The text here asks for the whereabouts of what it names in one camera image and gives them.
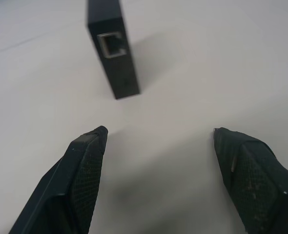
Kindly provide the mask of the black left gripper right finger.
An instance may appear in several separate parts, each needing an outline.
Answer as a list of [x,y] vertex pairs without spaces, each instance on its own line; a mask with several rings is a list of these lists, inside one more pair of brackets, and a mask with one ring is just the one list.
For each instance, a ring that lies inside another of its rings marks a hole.
[[263,141],[213,132],[223,183],[248,234],[288,234],[288,170]]

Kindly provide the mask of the small black box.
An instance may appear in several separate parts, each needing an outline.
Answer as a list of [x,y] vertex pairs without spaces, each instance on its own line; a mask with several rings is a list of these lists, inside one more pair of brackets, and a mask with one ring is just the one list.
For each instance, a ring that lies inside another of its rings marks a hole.
[[87,0],[87,28],[115,99],[138,95],[120,0]]

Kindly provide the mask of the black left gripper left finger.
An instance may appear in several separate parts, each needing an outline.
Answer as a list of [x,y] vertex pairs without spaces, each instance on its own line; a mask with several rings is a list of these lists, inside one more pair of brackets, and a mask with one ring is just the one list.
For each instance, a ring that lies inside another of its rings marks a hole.
[[9,234],[88,234],[99,191],[108,130],[73,140],[41,178]]

